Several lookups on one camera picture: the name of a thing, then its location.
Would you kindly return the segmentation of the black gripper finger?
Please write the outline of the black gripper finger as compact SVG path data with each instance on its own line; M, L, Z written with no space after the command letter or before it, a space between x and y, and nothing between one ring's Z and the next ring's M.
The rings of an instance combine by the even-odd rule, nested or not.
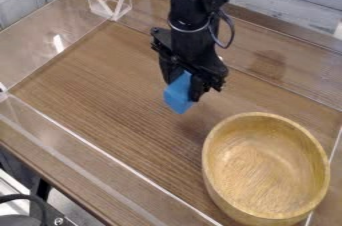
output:
M160 54L160 66L164 80L168 84L172 84L184 73L181 59L177 56Z
M190 99L193 102L198 102L202 95L210 91L210 85L198 76L193 75L190 80Z

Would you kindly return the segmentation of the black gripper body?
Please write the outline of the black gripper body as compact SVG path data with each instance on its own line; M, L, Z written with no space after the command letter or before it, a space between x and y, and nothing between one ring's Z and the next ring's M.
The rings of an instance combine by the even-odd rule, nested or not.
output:
M229 68L216 51L218 32L218 19L208 21L197 30L154 27L152 48L158 54L177 56L181 59L184 72L188 71L192 76L198 75L210 85L210 89L221 91Z

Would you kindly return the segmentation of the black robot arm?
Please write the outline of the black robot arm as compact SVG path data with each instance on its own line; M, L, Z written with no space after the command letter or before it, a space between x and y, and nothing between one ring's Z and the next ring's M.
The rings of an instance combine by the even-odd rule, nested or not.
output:
M160 54L165 82L172 84L190 73L186 99L198 102L210 89L222 91L229 68L216 47L228 49L236 27L224 5L229 0L170 0L170 28L152 29L152 47Z

